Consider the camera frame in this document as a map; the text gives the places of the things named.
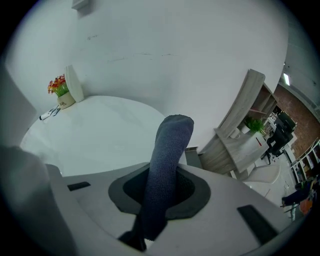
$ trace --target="flower pot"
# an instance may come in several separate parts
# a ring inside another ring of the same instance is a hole
[[[58,97],[57,101],[60,109],[62,110],[70,107],[72,104],[76,102],[69,91],[66,94]]]
[[[246,125],[244,125],[244,126],[241,128],[241,132],[244,133],[244,134],[246,134],[246,133],[249,132],[249,131],[250,131],[250,128],[249,128],[248,126],[246,126]]]

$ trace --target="white wall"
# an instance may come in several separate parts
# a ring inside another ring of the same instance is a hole
[[[37,118],[35,108],[24,97],[0,59],[0,144],[19,146],[25,133]]]
[[[288,45],[287,18],[267,0],[71,0],[41,2],[25,17],[6,66],[41,112],[56,98],[50,80],[73,64],[87,95],[148,104],[193,118],[189,144],[203,148],[219,126],[248,69],[272,91]]]

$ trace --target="red brick wall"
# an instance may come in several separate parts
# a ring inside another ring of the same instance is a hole
[[[276,87],[274,95],[278,97],[279,108],[297,122],[294,130],[297,140],[292,148],[298,158],[316,138],[320,138],[320,123],[299,99],[282,86]]]

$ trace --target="pen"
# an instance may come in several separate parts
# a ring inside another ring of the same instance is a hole
[[[258,141],[259,145],[262,146],[261,143],[260,143],[260,141],[258,140],[258,138],[257,138],[257,137],[255,137],[255,138],[256,138],[256,140]]]

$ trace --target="white ceiling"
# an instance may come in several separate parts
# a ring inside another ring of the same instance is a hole
[[[296,17],[291,13],[287,16],[289,38],[283,72],[289,76],[292,89],[297,89],[319,106],[320,60],[317,51]]]

